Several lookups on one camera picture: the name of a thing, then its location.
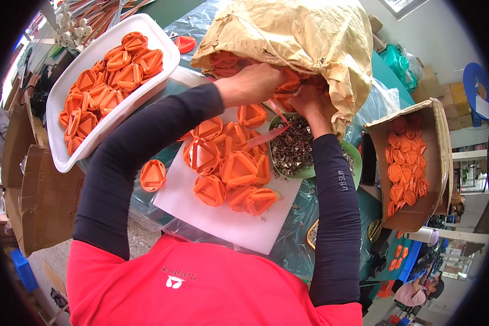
burlap sack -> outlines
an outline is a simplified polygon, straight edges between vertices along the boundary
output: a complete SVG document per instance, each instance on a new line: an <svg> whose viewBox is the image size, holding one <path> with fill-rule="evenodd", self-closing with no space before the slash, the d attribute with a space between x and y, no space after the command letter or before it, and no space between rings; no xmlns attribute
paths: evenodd
<svg viewBox="0 0 489 326"><path fill-rule="evenodd" d="M230 51L321 74L338 110L333 132L342 140L371 90L372 49L371 25L357 0L236 0L217 13L191 65L210 73L210 54Z"/></svg>

concrete floor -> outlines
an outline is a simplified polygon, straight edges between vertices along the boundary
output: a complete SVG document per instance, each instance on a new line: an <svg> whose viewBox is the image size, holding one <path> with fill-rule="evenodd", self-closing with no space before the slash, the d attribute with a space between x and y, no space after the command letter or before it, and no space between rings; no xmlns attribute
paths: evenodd
<svg viewBox="0 0 489 326"><path fill-rule="evenodd" d="M131 218L129 218L127 233L131 259L140 257L149 252L157 239L161 236L161 232L151 232ZM71 242L72 239L57 244L54 247L33 252L32 255L27 258L39 286L38 289L33 291L33 294L41 307L44 308L51 317L55 316L60 309L51 298L51 288L54 286L47 278L44 262L46 262L65 283L67 277L67 258L69 257ZM71 325L69 322L69 314L64 312L57 319L56 323L59 326Z"/></svg>

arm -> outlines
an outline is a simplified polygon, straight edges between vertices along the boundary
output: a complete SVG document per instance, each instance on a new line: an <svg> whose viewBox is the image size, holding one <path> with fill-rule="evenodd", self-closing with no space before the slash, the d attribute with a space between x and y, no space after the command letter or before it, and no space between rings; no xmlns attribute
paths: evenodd
<svg viewBox="0 0 489 326"><path fill-rule="evenodd" d="M92 158L72 237L128 260L127 217L137 170L202 121L224 108L265 101L281 83L278 70L253 65L233 77L167 96L130 116Z"/></svg>
<svg viewBox="0 0 489 326"><path fill-rule="evenodd" d="M331 110L315 88L301 87L293 107L310 124L319 198L319 232L310 298L314 306L357 302L360 298L360 212L357 193L339 141L332 134Z"/></svg>

white cutting board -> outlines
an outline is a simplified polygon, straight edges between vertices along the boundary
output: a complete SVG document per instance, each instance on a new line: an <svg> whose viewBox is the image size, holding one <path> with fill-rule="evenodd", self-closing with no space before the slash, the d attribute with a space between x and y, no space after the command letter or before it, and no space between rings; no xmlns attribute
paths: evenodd
<svg viewBox="0 0 489 326"><path fill-rule="evenodd" d="M223 124L237 121L237 108L229 108L220 115ZM269 122L265 122L256 131L268 131ZM281 200L274 202L262 215L254 217L246 212L234 212L226 200L219 207L208 206L194 195L194 183L198 175L183 161L183 147L178 151L176 158L167 172L167 181L160 189L154 205L163 211L189 223L216 237L232 242L247 249L269 254L279 231L291 209L295 196L299 191L302 179L274 178L274 166L270 158L270 173L272 179L264 186L280 192Z"/></svg>

pink shirt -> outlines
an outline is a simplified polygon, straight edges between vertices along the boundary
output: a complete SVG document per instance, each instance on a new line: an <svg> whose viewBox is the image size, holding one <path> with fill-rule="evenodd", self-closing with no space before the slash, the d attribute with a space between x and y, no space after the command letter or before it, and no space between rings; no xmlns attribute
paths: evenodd
<svg viewBox="0 0 489 326"><path fill-rule="evenodd" d="M420 290L415 294L413 290L413 282L409 282L401 286L395 293L395 300L402 302L408 307L421 306L428 299L425 295L425 287L420 286Z"/></svg>

